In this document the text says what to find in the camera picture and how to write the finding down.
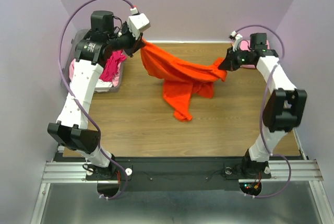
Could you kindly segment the orange t shirt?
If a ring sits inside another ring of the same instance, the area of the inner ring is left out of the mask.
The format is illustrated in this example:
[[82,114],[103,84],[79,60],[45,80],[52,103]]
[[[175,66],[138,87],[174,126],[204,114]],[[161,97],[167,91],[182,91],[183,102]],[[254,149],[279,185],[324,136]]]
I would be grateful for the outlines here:
[[227,71],[218,69],[222,58],[211,65],[195,64],[148,41],[140,49],[140,56],[148,75],[163,80],[162,98],[174,109],[174,117],[181,122],[193,119],[189,112],[192,95],[211,99],[214,82],[225,81],[227,77]]

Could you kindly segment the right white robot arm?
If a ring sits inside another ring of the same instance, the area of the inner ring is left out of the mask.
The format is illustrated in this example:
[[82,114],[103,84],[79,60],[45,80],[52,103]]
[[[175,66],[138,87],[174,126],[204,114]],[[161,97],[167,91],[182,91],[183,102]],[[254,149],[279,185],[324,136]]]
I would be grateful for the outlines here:
[[230,34],[232,47],[219,65],[220,70],[235,71],[245,65],[253,65],[266,82],[265,94],[260,109],[260,134],[247,149],[235,175],[252,178],[269,174],[269,158],[280,140],[298,127],[303,116],[307,92],[289,80],[276,50],[267,45],[265,33],[253,33],[246,50],[241,49],[243,37],[233,31]]

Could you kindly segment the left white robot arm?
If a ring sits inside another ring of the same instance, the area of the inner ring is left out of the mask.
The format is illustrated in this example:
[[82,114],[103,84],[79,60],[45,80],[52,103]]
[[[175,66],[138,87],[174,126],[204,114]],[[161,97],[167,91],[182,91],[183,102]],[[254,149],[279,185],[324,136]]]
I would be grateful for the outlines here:
[[89,164],[83,168],[104,179],[116,174],[114,156],[100,144],[101,131],[89,130],[88,115],[94,90],[107,60],[114,51],[125,51],[132,56],[143,47],[143,32],[150,27],[147,16],[132,8],[131,15],[115,31],[115,16],[110,11],[98,10],[91,14],[91,28],[75,45],[74,72],[71,81],[64,81],[68,95],[55,123],[47,132],[61,145],[81,154]]

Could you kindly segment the folded pink t shirt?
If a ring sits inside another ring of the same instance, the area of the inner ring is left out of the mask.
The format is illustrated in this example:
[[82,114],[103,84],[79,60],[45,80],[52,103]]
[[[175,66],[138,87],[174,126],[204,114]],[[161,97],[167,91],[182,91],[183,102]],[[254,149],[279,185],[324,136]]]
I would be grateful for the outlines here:
[[[251,51],[251,41],[250,40],[242,40],[239,44],[237,49],[242,51]],[[235,45],[232,43],[232,46],[227,50],[226,54],[230,54],[233,52]],[[262,56],[270,55],[270,49],[262,49],[261,54]],[[239,68],[245,68],[245,69],[256,69],[256,64],[238,64],[236,67],[234,65],[231,65],[230,71],[238,70]]]

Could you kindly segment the magenta t shirt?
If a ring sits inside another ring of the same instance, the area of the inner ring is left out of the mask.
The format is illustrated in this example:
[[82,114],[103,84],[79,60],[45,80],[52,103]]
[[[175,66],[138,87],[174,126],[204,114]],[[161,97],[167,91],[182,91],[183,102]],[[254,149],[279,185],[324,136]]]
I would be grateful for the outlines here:
[[121,64],[127,59],[123,51],[115,51],[107,60],[104,70],[100,76],[103,82],[111,82],[117,86],[120,79]]

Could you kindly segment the clear plastic bin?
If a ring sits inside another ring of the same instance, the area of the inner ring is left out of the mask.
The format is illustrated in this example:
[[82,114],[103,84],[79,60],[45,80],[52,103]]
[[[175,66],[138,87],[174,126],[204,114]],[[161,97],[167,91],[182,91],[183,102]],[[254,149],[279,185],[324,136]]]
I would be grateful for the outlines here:
[[[79,30],[74,38],[71,40],[71,49],[68,54],[67,62],[65,67],[62,68],[63,75],[65,77],[66,83],[70,85],[70,80],[69,80],[69,65],[73,59],[75,59],[75,47],[78,44],[80,40],[82,40],[85,36],[85,34],[88,32],[88,29],[82,29]],[[118,89],[110,89],[109,91],[95,91],[95,92],[118,92],[120,90],[120,87]]]

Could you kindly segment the white shirt in bin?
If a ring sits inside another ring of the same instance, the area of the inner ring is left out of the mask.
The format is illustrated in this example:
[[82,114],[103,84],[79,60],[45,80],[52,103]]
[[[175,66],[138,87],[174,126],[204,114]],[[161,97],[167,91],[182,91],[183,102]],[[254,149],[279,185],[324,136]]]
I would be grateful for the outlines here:
[[119,63],[117,66],[117,73],[113,76],[111,81],[104,81],[98,79],[95,87],[95,91],[109,91],[110,89],[118,89],[121,85],[122,75],[123,75],[124,63]]

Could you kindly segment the light pink shirt in bin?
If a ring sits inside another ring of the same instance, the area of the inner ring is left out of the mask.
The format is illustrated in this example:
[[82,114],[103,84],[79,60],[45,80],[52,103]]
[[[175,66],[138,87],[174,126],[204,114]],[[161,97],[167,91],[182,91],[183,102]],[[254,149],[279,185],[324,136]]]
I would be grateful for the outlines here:
[[69,65],[69,80],[72,82],[73,76],[74,76],[74,65],[75,65],[75,59],[73,59]]

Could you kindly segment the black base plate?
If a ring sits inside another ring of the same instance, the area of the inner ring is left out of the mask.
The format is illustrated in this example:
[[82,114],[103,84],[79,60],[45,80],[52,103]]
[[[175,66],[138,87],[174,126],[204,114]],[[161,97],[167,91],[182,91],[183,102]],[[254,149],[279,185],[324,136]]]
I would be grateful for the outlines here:
[[235,175],[242,157],[117,158],[126,170],[117,168],[111,179],[87,172],[88,162],[50,162],[44,179],[54,183],[92,183],[100,194],[126,192],[245,190],[259,192],[271,174],[241,178]]

